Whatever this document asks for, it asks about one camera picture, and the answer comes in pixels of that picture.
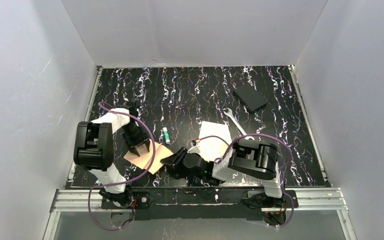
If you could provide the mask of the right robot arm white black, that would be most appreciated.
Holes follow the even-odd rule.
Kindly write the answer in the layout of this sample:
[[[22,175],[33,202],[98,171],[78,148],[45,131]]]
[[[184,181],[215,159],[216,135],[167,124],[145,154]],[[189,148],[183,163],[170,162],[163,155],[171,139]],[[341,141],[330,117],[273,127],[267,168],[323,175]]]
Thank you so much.
[[[263,141],[242,138],[236,141],[227,154],[213,161],[204,159],[201,139],[191,142],[189,149],[182,147],[160,163],[174,178],[185,178],[192,186],[217,186],[240,172],[261,180],[263,194],[271,199],[283,197],[278,164],[278,148]]]

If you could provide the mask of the brown letter paper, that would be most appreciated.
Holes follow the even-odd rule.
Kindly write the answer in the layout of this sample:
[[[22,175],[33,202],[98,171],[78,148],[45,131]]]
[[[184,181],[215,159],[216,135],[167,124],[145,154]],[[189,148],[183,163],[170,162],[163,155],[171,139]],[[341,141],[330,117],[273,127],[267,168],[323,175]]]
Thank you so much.
[[[148,172],[152,175],[154,175],[161,167],[163,167],[164,164],[160,162],[162,159],[170,157],[171,155],[174,154],[170,149],[168,149],[166,146],[162,144],[155,143],[155,147],[156,147],[155,158],[150,169],[148,170]],[[153,155],[153,147],[150,144],[149,150],[147,150],[147,147],[143,144],[137,147],[136,149],[139,152],[139,156],[128,151],[123,156],[123,158],[129,161],[130,163],[134,164],[138,168],[145,170],[150,164],[150,161]]]

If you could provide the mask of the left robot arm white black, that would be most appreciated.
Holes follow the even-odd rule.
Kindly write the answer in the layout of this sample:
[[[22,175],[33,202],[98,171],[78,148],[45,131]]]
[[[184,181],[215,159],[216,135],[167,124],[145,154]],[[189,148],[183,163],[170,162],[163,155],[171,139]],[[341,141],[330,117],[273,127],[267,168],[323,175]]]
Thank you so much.
[[[139,147],[150,149],[150,138],[135,120],[139,116],[136,101],[113,107],[92,121],[77,124],[73,161],[95,175],[104,186],[100,195],[111,201],[124,204],[132,199],[130,187],[114,164],[113,136],[119,130],[130,153],[140,157]]]

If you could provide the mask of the cream envelope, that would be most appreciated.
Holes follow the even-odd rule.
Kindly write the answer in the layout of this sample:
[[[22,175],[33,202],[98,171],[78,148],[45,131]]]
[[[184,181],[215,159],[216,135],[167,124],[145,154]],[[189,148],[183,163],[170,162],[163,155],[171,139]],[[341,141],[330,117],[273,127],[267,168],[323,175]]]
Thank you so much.
[[[200,126],[199,155],[207,162],[213,162],[224,155],[232,142],[229,126],[215,122],[203,121]]]

